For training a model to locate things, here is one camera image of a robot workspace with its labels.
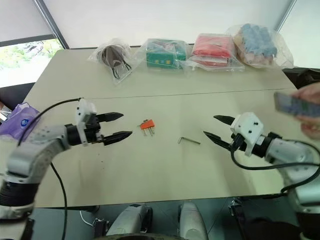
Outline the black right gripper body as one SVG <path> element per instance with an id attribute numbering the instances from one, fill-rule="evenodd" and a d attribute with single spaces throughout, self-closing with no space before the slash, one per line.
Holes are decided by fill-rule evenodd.
<path id="1" fill-rule="evenodd" d="M 241 134 L 232 134 L 231 135 L 232 142 L 229 145 L 229 149 L 231 151 L 245 151 L 247 148 L 247 144 L 245 143 L 245 138 Z"/>

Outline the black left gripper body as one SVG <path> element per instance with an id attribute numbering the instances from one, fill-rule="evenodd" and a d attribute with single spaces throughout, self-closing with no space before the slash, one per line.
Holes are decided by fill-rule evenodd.
<path id="1" fill-rule="evenodd" d="M 90 113 L 87 116 L 87 119 L 85 120 L 85 137 L 89 144 L 95 144 L 95 143 L 102 143 L 103 142 L 103 135 L 100 133 L 101 125 L 100 122 L 102 122 L 102 115 L 101 114 L 95 114 Z"/>

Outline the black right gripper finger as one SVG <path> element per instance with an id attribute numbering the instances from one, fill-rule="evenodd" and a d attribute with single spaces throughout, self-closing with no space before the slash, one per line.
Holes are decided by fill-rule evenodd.
<path id="1" fill-rule="evenodd" d="M 220 136 L 217 136 L 213 133 L 203 131 L 203 133 L 216 145 L 228 150 L 228 151 L 233 151 L 234 149 L 232 148 L 232 144 L 225 142 L 221 139 Z"/>
<path id="2" fill-rule="evenodd" d="M 232 116 L 227 116 L 227 115 L 214 115 L 213 116 L 215 119 L 217 119 L 218 121 L 231 126 L 232 123 L 235 121 L 235 118 Z"/>

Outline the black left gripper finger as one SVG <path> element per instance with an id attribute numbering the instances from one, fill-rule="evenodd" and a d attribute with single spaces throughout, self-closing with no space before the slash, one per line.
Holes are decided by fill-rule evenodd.
<path id="1" fill-rule="evenodd" d="M 123 116 L 124 115 L 119 112 L 108 112 L 108 113 L 98 114 L 98 115 L 96 115 L 96 118 L 97 118 L 98 122 L 101 123 L 101 122 L 112 122 L 112 121 L 115 121 Z"/>
<path id="2" fill-rule="evenodd" d="M 104 136 L 102 142 L 105 146 L 115 144 L 128 138 L 132 133 L 133 133 L 132 131 L 115 132 L 112 135 Z"/>

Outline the person's bare hand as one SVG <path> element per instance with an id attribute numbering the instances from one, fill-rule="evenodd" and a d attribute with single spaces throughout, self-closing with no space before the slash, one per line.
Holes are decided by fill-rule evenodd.
<path id="1" fill-rule="evenodd" d="M 300 121 L 301 131 L 312 140 L 320 140 L 320 118 L 297 116 L 297 120 Z"/>

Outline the person's hand holding phone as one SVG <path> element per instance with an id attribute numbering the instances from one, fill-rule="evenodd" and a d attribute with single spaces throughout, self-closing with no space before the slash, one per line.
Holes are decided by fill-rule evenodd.
<path id="1" fill-rule="evenodd" d="M 306 85 L 292 94 L 293 97 L 308 101 L 314 104 L 320 104 L 320 83 Z"/>

